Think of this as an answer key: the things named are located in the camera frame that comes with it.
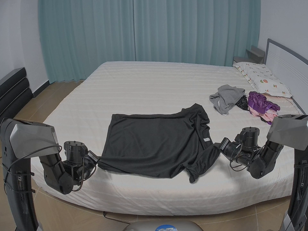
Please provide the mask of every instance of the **curtain fold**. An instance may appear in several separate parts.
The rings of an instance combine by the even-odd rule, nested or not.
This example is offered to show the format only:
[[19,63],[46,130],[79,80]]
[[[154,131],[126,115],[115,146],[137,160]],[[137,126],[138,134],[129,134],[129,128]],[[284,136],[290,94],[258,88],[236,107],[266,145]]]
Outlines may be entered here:
[[257,45],[260,0],[134,0],[137,61],[231,66]]
[[231,66],[258,44],[260,0],[38,0],[49,81],[106,61]]
[[86,79],[106,61],[135,61],[133,0],[38,0],[49,82]]

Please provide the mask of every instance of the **gray cloth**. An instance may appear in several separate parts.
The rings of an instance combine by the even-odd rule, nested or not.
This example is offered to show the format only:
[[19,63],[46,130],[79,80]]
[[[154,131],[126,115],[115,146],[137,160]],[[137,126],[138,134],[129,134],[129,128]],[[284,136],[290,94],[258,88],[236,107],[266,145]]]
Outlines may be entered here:
[[223,85],[218,88],[218,92],[210,95],[210,101],[214,104],[214,108],[226,116],[238,100],[245,94],[245,89]]

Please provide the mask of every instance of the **brown tile floor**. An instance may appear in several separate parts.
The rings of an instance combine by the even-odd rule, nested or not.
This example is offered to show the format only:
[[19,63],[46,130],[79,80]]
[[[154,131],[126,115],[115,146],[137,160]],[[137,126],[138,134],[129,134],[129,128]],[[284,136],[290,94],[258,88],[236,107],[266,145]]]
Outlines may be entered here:
[[[43,122],[63,100],[63,98],[65,98],[80,83],[82,83],[82,81],[56,82],[51,84],[36,98],[32,99],[16,115],[16,118]],[[0,230],[13,231],[15,229],[14,220],[3,190],[3,181],[0,182]],[[126,227],[126,224],[124,223],[104,218],[101,211],[87,209],[60,200],[43,191],[34,181],[32,181],[32,183],[33,188],[37,190],[34,194],[36,214],[43,225],[44,231],[121,231]],[[284,212],[288,208],[289,201],[289,197],[284,197],[258,203],[229,213],[205,216],[158,217],[116,213],[108,213],[107,216],[126,222],[157,219],[186,219],[194,221],[206,231],[279,230]]]

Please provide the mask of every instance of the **floral pillowcase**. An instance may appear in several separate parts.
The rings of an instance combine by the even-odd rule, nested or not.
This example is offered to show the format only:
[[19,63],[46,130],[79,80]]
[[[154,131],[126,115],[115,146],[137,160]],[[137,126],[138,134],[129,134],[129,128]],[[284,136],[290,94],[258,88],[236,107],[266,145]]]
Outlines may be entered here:
[[288,87],[280,82],[265,64],[239,62],[233,64],[248,80],[254,90],[272,96],[292,97]]

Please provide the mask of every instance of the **black t-shirt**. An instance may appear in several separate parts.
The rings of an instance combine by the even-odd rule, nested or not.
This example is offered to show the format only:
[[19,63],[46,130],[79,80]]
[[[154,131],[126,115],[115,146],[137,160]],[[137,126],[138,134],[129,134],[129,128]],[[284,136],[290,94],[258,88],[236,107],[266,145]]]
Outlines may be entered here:
[[203,107],[171,115],[113,114],[98,162],[101,169],[172,178],[184,168],[193,183],[219,156]]

